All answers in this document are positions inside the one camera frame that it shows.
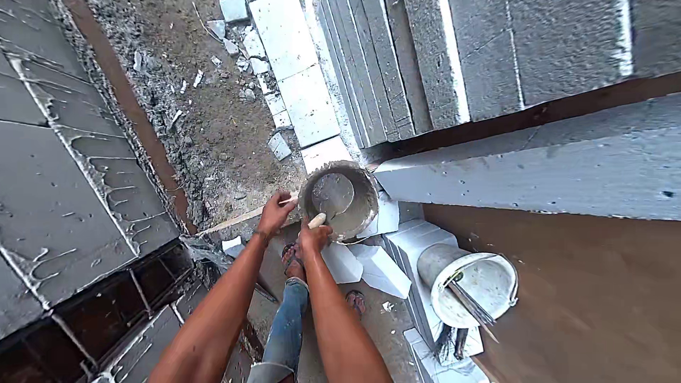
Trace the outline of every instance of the brown floor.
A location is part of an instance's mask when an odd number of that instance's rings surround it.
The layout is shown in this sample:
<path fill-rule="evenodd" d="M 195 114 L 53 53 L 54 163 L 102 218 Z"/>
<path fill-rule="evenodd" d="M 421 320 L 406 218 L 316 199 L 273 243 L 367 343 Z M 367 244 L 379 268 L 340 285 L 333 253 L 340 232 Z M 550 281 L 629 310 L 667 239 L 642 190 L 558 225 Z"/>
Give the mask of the brown floor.
<path fill-rule="evenodd" d="M 298 235 L 297 227 L 297 224 L 288 226 L 282 236 L 272 240 L 260 268 L 261 275 L 270 283 L 271 290 L 280 300 L 286 280 L 281 264 L 281 250 L 285 244 L 285 238 L 288 241 L 296 238 Z M 413 327 L 404 302 L 395 296 L 367 286 L 363 281 L 356 284 L 343 284 L 339 287 L 344 293 L 350 290 L 359 290 L 364 294 L 367 307 L 362 317 L 362 324 L 381 352 L 393 380 L 396 383 L 418 382 L 408 344 L 402 336 L 403 331 Z M 381 306 L 386 301 L 395 304 L 389 312 L 384 311 Z M 267 334 L 278 307 L 258 293 L 253 295 L 249 319 L 263 344 L 267 341 Z M 310 310 L 308 310 L 304 321 L 298 381 L 301 383 L 327 382 L 317 347 L 314 322 Z"/>
<path fill-rule="evenodd" d="M 681 381 L 681 222 L 424 212 L 462 248 L 504 254 L 518 270 L 518 304 L 493 328 L 500 343 L 485 338 L 478 358 L 495 381 Z"/>

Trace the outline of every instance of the grey wall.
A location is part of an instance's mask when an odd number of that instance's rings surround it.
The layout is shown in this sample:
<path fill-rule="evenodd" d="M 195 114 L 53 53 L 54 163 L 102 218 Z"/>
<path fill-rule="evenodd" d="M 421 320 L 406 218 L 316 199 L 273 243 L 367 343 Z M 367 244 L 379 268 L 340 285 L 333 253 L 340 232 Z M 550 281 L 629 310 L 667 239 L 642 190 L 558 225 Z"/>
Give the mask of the grey wall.
<path fill-rule="evenodd" d="M 384 162 L 394 200 L 681 220 L 681 94 Z"/>
<path fill-rule="evenodd" d="M 0 0 L 0 337 L 178 236 L 48 6 Z"/>

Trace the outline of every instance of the dirt ground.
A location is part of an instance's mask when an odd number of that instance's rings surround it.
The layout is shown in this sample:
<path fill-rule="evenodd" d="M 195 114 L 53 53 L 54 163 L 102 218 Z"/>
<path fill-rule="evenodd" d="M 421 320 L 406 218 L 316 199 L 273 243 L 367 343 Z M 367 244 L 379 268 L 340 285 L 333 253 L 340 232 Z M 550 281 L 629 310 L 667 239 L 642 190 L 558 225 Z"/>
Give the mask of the dirt ground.
<path fill-rule="evenodd" d="M 204 22 L 222 19 L 217 1 L 195 4 Z M 294 132 L 282 131 L 293 154 L 277 161 L 267 146 L 274 121 L 256 77 L 240 72 L 237 58 L 205 32 L 191 0 L 89 0 L 89 6 L 165 146 L 199 229 L 256 209 L 280 187 L 298 190 L 305 171 Z M 248 24 L 227 33 L 237 40 Z M 204 77 L 194 88 L 199 70 Z M 254 101 L 239 97 L 249 87 Z"/>

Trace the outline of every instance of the mortar bucket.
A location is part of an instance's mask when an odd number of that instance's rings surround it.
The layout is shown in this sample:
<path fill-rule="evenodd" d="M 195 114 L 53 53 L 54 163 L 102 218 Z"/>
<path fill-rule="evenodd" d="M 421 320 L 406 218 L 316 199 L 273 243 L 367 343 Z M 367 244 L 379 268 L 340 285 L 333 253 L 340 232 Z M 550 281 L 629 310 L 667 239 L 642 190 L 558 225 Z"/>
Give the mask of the mortar bucket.
<path fill-rule="evenodd" d="M 315 186 L 328 174 L 343 176 L 344 182 L 349 181 L 353 192 L 351 202 L 344 208 L 343 212 L 328 217 L 326 222 L 334 230 L 330 238 L 333 241 L 343 241 L 361 233 L 376 217 L 379 210 L 378 193 L 371 182 L 369 173 L 358 163 L 353 161 L 330 162 L 310 174 L 300 188 L 298 194 L 300 211 L 311 219 L 321 213 L 320 208 L 313 201 Z"/>
<path fill-rule="evenodd" d="M 518 293 L 516 268 L 503 256 L 493 253 L 469 253 L 451 245 L 438 243 L 425 249 L 417 261 L 417 270 L 430 288 L 430 299 L 438 317 L 454 328 L 479 326 L 475 318 L 447 287 L 459 272 L 457 283 L 494 319 L 515 305 Z"/>

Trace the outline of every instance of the jeans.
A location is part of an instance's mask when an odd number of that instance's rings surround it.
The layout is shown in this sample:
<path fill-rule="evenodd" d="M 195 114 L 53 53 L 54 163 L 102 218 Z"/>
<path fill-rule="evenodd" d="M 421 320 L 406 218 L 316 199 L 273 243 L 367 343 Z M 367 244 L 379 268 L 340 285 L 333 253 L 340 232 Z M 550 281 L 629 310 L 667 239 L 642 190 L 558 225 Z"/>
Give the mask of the jeans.
<path fill-rule="evenodd" d="M 286 280 L 284 299 L 274 316 L 262 362 L 251 368 L 249 383 L 277 383 L 297 373 L 308 296 L 307 284 L 300 278 Z"/>

